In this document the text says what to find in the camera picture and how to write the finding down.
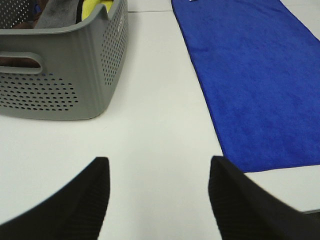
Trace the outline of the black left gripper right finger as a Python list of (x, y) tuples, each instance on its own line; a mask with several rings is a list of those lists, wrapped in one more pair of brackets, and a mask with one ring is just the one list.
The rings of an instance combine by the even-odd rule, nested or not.
[(208, 196), (224, 240), (318, 240), (320, 222), (277, 199), (223, 156), (213, 156)]

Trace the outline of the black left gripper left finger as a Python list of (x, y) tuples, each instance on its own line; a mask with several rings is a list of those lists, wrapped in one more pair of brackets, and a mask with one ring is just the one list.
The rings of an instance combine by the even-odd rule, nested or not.
[(68, 184), (1, 224), (2, 240), (96, 240), (110, 198), (110, 166), (96, 157)]

